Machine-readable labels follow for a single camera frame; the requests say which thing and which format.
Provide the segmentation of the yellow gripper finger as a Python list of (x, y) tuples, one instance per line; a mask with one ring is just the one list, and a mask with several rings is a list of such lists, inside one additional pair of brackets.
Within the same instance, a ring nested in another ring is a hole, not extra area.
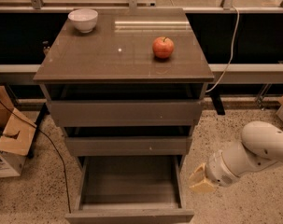
[(194, 192), (208, 193), (215, 190), (214, 185), (206, 178), (190, 179), (189, 188)]
[(195, 185), (205, 179), (205, 164), (201, 163), (190, 175), (190, 183)]

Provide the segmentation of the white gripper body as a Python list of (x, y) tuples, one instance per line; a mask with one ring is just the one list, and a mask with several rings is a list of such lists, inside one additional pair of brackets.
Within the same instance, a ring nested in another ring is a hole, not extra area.
[(224, 162), (221, 152), (214, 153), (205, 166), (206, 177), (221, 187), (230, 187), (239, 178), (234, 175)]

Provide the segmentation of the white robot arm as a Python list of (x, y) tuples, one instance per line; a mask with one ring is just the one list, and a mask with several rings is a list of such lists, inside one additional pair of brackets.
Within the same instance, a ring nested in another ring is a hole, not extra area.
[(200, 164), (189, 178), (194, 192), (208, 193), (230, 187), (246, 174), (283, 164), (283, 131), (276, 126), (252, 121), (244, 126), (241, 140), (218, 150)]

